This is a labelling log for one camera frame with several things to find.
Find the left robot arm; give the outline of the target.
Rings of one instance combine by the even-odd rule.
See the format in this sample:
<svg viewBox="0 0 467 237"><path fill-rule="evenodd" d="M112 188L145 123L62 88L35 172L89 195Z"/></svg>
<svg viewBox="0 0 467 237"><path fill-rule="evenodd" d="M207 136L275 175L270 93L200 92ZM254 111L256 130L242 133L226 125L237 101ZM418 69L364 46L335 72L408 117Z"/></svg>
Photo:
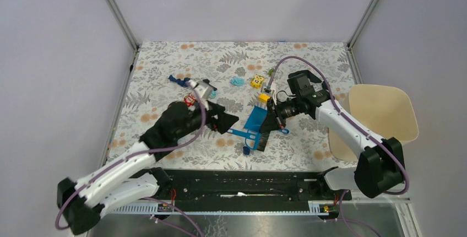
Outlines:
<svg viewBox="0 0 467 237"><path fill-rule="evenodd" d="M166 198L171 185L162 179L164 173L126 180L172 151L193 143L204 127L224 134L238 120L238 116L211 101L194 110L182 101L172 102L138 142L119 157L76 181L67 177L58 183L56 229L69 229L80 235L113 209L153 195Z"/></svg>

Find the blue hand brush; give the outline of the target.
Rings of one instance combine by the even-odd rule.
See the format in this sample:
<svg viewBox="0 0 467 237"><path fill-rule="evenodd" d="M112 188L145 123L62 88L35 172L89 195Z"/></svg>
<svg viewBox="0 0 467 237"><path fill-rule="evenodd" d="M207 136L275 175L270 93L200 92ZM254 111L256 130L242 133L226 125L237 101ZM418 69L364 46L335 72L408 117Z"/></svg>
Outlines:
<svg viewBox="0 0 467 237"><path fill-rule="evenodd" d="M260 152L263 152L267 146L268 139L270 136L270 133L258 133L258 132L250 132L250 131L240 131L240 130L235 130L235 129L229 129L227 131L229 134L239 136L244 138L245 140L245 146L249 148L250 150L257 150Z"/></svg>

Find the blue dustpan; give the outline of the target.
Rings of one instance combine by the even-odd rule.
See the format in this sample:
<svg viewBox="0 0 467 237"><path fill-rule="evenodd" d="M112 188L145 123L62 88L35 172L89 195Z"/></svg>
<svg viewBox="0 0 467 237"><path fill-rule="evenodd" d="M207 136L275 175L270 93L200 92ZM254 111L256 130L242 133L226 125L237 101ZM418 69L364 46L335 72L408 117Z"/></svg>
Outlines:
<svg viewBox="0 0 467 237"><path fill-rule="evenodd" d="M275 112L277 113L278 116L275 116L275 117L282 117L284 119L284 116L281 114L282 112L280 111L279 108L276 108L275 109ZM248 117L245 125L244 125L244 129L247 129L249 131L254 131L254 132L260 132L260 127L262 125L262 123L264 122L264 120L266 119L267 117L267 109L264 109L262 107L259 107L259 106L255 106L250 114L250 116ZM275 127L274 129L272 129L272 127L270 127L270 129L267 129L267 130L270 130L270 131L279 131L283 134L289 134L290 131L287 129L287 128L283 128L283 127Z"/></svg>

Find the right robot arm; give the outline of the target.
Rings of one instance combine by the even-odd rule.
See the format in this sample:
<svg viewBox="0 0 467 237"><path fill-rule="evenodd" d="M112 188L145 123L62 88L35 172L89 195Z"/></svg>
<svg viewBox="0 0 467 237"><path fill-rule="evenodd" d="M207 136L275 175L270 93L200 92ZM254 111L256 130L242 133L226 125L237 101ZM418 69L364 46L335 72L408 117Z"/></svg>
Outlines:
<svg viewBox="0 0 467 237"><path fill-rule="evenodd" d="M287 80L292 97L285 101L268 99L257 149L263 151L270 132L284 129L288 118L306 114L337 134L357 157L354 168L331 168L321 173L321 181L316 184L320 198L328 200L338 190L359 190L368 198L406 193L409 179L401 143L366 128L334 100L327 88L316 91L312 82L320 79L310 72L292 73Z"/></svg>

